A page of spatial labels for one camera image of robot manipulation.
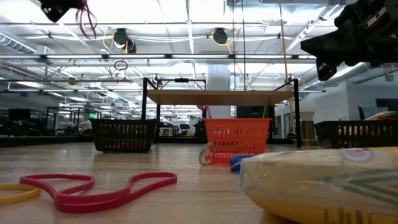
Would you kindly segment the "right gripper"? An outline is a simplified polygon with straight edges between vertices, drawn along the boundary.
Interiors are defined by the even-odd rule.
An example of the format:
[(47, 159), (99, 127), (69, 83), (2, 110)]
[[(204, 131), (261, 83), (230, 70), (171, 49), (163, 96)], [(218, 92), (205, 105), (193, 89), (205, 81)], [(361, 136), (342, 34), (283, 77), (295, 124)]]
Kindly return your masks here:
[(397, 0), (356, 1), (335, 26), (337, 31), (301, 41), (300, 48), (327, 65), (397, 62)]

